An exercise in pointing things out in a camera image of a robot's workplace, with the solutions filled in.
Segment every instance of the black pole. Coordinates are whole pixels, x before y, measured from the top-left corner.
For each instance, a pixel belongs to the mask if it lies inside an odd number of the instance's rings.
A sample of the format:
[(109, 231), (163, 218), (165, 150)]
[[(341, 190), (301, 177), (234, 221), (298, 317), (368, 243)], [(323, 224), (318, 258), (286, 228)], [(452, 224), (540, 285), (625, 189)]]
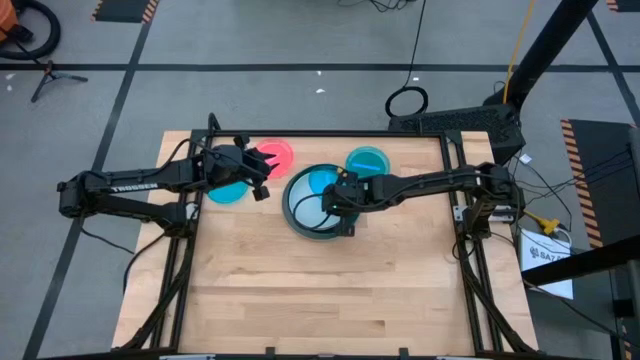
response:
[(522, 278), (533, 285), (540, 286), (608, 270), (639, 258), (640, 235), (636, 235), (611, 245), (523, 271)]
[[(536, 81), (558, 56), (597, 2), (598, 0), (562, 0), (513, 73), (509, 81), (508, 102), (518, 110), (522, 107)], [(503, 96), (504, 88), (489, 96), (484, 105), (502, 104)]]

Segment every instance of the orange and black striped tape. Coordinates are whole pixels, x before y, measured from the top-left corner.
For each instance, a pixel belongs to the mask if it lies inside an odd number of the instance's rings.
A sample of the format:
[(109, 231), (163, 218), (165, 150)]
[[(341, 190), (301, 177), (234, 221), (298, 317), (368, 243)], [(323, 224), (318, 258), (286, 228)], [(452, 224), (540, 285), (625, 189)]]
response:
[[(98, 1), (98, 6), (91, 14), (91, 21), (96, 21), (96, 16), (98, 15), (98, 11), (102, 6), (102, 2), (104, 0)], [(158, 0), (149, 0), (146, 8), (144, 9), (144, 13), (142, 14), (142, 23), (147, 24), (151, 19), (153, 19), (153, 15), (156, 13), (156, 8), (158, 7)]]
[(91, 21), (96, 21), (96, 16), (98, 15), (98, 11), (100, 10), (101, 6), (102, 6), (102, 0), (98, 1), (98, 5), (96, 6), (96, 9), (93, 10), (93, 14), (91, 14)]
[(587, 179), (584, 176), (584, 168), (580, 160), (580, 153), (578, 152), (573, 127), (569, 120), (562, 120), (561, 124), (564, 143), (567, 147), (567, 154), (569, 155), (569, 165), (571, 166), (573, 178), (576, 180), (576, 192), (578, 193), (584, 224), (587, 228), (589, 244), (592, 248), (599, 248), (602, 247), (602, 238), (600, 236), (600, 229), (598, 228), (598, 220), (596, 220), (596, 213), (593, 209), (593, 203), (591, 202), (591, 194), (589, 193), (589, 186), (586, 182)]
[(611, 11), (618, 11), (618, 2), (616, 0), (607, 0), (607, 7)]
[(153, 19), (153, 14), (156, 12), (156, 7), (158, 7), (158, 2), (156, 0), (149, 0), (147, 4), (147, 8), (144, 10), (144, 14), (142, 14), (142, 23), (146, 24), (151, 19)]

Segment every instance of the teal lid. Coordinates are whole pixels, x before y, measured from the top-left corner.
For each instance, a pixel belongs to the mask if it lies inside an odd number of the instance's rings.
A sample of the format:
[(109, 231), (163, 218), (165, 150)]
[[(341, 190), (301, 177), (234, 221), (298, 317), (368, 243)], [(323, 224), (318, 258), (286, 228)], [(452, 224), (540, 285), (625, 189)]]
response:
[(218, 204), (232, 204), (244, 196), (249, 189), (249, 185), (238, 181), (215, 190), (209, 191), (209, 199)]
[(380, 149), (372, 146), (359, 147), (347, 157), (347, 170), (358, 173), (358, 177), (388, 174), (391, 170), (389, 158)]
[(335, 169), (318, 169), (309, 174), (309, 186), (314, 194), (320, 194), (329, 184), (335, 184), (338, 172)]

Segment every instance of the wooden tabletop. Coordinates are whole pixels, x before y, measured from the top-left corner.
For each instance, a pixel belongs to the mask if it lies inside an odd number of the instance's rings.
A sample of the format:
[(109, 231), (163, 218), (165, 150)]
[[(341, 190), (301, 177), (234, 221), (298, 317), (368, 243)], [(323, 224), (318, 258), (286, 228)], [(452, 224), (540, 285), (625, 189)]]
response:
[[(186, 131), (166, 132), (158, 164), (187, 137)], [(289, 175), (310, 165), (342, 165), (353, 149), (372, 145), (387, 154), (396, 175), (440, 171), (439, 140), (285, 140), (294, 150), (294, 165), (288, 176), (266, 183), (271, 198), (255, 202), (248, 194), (226, 206), (205, 198), (179, 350), (264, 353), (275, 346), (280, 354), (395, 355), (407, 347), (412, 355), (472, 355), (460, 266), (451, 255), (455, 235), (446, 194), (361, 214), (355, 237), (328, 243), (294, 233), (281, 211)], [(463, 133), (463, 141), (469, 164), (492, 161), (485, 133)], [(179, 155), (186, 155), (186, 147)], [(176, 200), (165, 191), (149, 196), (154, 203)], [(492, 224), (492, 231), (510, 237), (507, 225)], [(143, 224), (138, 250), (160, 233), (158, 226)], [(133, 266), (114, 346), (129, 340), (156, 304), (168, 244), (164, 240), (151, 248)], [(485, 240), (484, 247), (496, 305), (525, 342), (537, 347), (513, 247), (497, 237)], [(478, 309), (490, 349), (479, 302)], [(172, 318), (170, 310), (164, 344)]]

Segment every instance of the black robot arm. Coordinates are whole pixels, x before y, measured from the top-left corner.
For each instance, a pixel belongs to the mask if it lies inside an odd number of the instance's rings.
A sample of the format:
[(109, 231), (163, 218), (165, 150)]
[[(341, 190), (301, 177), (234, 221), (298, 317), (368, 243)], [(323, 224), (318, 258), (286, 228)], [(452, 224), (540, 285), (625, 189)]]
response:
[[(473, 207), (465, 209), (461, 214), (463, 220), (458, 222), (465, 234), (488, 237), (489, 217), (497, 205), (523, 213), (522, 190), (512, 182), (506, 168), (490, 163), (409, 177), (375, 175), (362, 179), (354, 172), (340, 169), (336, 184), (323, 191), (322, 210), (346, 219), (356, 213), (383, 211), (409, 198), (455, 191), (476, 198)], [(338, 234), (353, 236), (353, 225), (341, 221)]]
[[(185, 139), (178, 147), (190, 141)], [(187, 236), (185, 232), (189, 227), (185, 226), (188, 217), (184, 205), (149, 204), (114, 194), (155, 189), (174, 193), (209, 191), (243, 181), (254, 187), (256, 201), (268, 198), (269, 191), (262, 184), (276, 166), (266, 163), (273, 155), (255, 148), (246, 149), (247, 137), (237, 137), (234, 142), (235, 145), (219, 145), (211, 149), (203, 147), (197, 155), (183, 160), (170, 159), (154, 169), (81, 172), (73, 179), (58, 184), (59, 211), (68, 218), (101, 213), (153, 221), (165, 230), (167, 236)]]

